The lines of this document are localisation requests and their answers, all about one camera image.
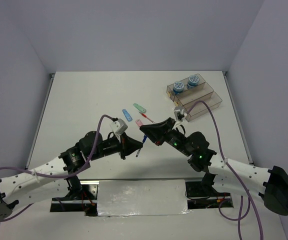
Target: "gray wall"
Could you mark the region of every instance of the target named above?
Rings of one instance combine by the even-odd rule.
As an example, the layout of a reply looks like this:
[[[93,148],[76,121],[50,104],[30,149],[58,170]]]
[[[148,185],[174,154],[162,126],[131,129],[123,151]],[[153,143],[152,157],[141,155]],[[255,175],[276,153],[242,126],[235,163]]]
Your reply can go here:
[[[228,70],[263,0],[7,0],[49,72]]]
[[[0,167],[25,166],[48,83],[40,59],[0,0]]]
[[[228,83],[255,163],[288,172],[288,1],[265,0]],[[288,216],[281,220],[288,238]]]

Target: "red pen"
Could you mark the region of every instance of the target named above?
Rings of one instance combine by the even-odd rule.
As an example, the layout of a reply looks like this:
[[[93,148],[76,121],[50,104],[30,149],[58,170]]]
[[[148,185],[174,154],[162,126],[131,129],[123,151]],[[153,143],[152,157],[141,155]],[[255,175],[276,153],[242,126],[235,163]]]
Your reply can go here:
[[[156,122],[154,122],[152,119],[150,119],[148,116],[146,116],[144,113],[141,113],[140,111],[139,111],[139,113],[140,113],[144,118],[148,119],[152,124],[155,124],[155,123],[156,123]]]

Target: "green object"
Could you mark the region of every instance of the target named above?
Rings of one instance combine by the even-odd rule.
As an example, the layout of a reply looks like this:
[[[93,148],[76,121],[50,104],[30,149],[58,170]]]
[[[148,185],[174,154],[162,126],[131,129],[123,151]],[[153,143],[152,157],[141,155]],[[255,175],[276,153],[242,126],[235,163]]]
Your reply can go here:
[[[146,109],[140,105],[138,105],[137,103],[134,103],[133,106],[139,110],[142,114],[146,113]]]

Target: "pink object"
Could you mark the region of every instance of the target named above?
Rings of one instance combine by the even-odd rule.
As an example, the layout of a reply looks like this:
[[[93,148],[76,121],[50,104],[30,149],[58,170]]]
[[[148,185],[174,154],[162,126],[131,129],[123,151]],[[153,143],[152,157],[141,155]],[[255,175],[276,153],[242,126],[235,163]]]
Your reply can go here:
[[[139,127],[143,125],[142,121],[139,119],[137,119],[135,122],[136,122],[137,126],[139,126]]]

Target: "white table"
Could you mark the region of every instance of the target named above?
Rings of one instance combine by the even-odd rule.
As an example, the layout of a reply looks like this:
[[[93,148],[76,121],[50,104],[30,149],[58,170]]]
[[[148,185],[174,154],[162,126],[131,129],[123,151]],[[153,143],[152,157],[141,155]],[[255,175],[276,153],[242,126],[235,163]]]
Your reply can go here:
[[[221,71],[143,71],[143,72],[57,72],[48,97],[30,168],[37,167],[73,146],[87,132],[96,129],[103,114],[124,119],[122,109],[133,117],[127,135],[142,140],[143,134],[135,124],[141,119],[133,107],[138,103],[147,109],[155,122],[174,117],[174,104],[166,94],[166,86],[199,73],[222,98],[214,110],[224,154],[248,163],[241,133]],[[103,138],[110,132],[105,120],[100,130]],[[186,126],[187,135],[202,132],[210,149],[219,151],[211,117],[205,114]],[[98,159],[91,168],[78,175],[84,180],[102,179],[176,179],[202,177],[188,164],[187,157],[168,144],[155,146],[149,140],[140,156],[135,154],[121,160],[117,154]],[[231,217],[238,215],[239,197],[235,208],[223,211]],[[217,209],[198,209],[189,214],[172,216],[84,217],[80,212],[49,213],[50,200],[34,204],[21,216],[0,226],[0,240],[40,239],[238,239],[237,223],[222,218]],[[258,204],[266,240],[285,240],[278,215]],[[242,222],[244,240],[258,238],[254,212]]]

